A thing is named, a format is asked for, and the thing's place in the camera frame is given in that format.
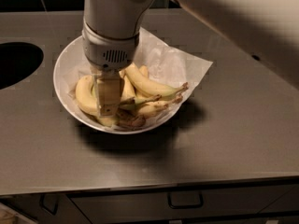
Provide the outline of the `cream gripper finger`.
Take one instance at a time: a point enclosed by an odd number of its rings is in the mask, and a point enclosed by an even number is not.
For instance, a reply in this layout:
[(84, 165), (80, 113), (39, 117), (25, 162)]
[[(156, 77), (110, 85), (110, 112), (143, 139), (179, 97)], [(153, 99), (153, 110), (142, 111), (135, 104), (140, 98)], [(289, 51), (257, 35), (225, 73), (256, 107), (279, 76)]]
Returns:
[(116, 114), (121, 101), (121, 77), (118, 70), (102, 71), (92, 69), (93, 86), (100, 117)]

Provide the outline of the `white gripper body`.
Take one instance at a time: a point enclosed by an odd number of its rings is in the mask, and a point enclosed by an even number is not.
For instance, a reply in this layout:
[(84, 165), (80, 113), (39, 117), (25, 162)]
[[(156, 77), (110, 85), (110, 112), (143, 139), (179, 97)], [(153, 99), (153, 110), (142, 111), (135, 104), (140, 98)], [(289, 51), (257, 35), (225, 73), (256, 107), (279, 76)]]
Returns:
[(83, 19), (83, 50), (87, 60), (100, 71), (121, 70), (135, 57), (140, 21), (136, 16), (116, 19)]

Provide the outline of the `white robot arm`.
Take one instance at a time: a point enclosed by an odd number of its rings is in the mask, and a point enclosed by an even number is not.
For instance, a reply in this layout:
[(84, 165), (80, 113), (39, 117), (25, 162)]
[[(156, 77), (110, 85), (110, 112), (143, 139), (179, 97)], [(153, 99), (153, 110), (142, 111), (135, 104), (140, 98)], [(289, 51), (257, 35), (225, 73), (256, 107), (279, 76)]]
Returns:
[[(154, 0), (85, 0), (83, 49), (93, 66), (97, 112), (115, 114), (120, 69), (135, 57)], [(299, 0), (171, 0), (293, 86), (299, 85)]]

